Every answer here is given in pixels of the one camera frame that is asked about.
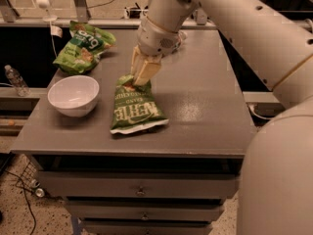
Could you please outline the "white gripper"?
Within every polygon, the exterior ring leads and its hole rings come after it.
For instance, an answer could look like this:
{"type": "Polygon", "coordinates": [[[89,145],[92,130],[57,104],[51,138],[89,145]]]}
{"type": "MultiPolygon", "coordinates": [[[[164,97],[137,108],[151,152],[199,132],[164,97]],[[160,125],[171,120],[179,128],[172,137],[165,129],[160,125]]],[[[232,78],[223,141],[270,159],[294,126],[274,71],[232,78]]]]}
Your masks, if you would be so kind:
{"type": "Polygon", "coordinates": [[[131,74],[136,86],[145,85],[161,68],[161,56],[169,55],[180,45],[178,33],[172,33],[143,18],[137,31],[138,46],[133,48],[131,74]]]}

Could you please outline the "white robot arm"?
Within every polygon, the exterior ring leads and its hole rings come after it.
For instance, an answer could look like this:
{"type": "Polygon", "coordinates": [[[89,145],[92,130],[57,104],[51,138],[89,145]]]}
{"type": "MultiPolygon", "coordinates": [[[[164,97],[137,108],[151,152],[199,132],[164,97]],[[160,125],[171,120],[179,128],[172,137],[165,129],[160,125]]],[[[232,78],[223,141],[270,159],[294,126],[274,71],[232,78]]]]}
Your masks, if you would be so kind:
{"type": "Polygon", "coordinates": [[[201,8],[285,107],[253,137],[244,158],[237,235],[313,235],[312,35],[259,0],[151,0],[131,72],[138,85],[174,49],[201,8]]]}

